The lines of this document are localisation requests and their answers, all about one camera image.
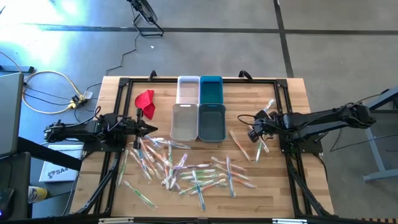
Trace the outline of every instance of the red cloth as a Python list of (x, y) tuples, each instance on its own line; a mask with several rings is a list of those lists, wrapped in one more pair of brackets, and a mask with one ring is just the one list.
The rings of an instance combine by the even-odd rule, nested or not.
[(136, 107), (141, 108), (144, 111), (144, 115), (148, 119), (152, 119), (155, 113), (155, 105), (153, 102), (154, 91), (147, 90), (141, 93), (136, 98)]

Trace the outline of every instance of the white plastic bin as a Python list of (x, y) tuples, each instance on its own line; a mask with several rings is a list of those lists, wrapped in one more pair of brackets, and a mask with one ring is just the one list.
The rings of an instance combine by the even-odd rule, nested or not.
[(198, 105), (174, 104), (170, 137), (179, 141), (194, 141), (198, 137)]
[(199, 106), (200, 77), (180, 76), (177, 83), (176, 103), (196, 104)]

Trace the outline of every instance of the dark teal bin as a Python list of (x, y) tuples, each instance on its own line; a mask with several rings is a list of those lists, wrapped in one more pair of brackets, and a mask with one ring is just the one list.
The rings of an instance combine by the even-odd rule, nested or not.
[(220, 142), (226, 138), (225, 106), (204, 104), (199, 106), (198, 136), (204, 142)]
[(205, 103), (224, 103), (222, 77), (200, 77), (200, 104)]

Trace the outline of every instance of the plastic bin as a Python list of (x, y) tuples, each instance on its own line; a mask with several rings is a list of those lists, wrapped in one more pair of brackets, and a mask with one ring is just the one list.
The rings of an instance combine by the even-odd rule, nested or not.
[(176, 103), (199, 105), (200, 77), (180, 76), (177, 83)]
[(200, 104), (223, 104), (223, 78), (204, 76), (200, 78)]
[(198, 137), (198, 105), (174, 104), (170, 137), (179, 141), (192, 141)]
[(199, 106), (198, 135), (205, 142), (220, 142), (226, 138), (224, 105), (210, 103)]

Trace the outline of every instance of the gray plastic bin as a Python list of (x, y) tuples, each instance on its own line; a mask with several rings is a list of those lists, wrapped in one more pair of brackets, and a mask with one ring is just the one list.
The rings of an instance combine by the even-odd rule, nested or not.
[(199, 138), (205, 142), (220, 142), (226, 138), (225, 106), (207, 103), (199, 106)]
[(198, 137), (198, 105), (174, 104), (170, 137), (179, 141), (194, 141)]

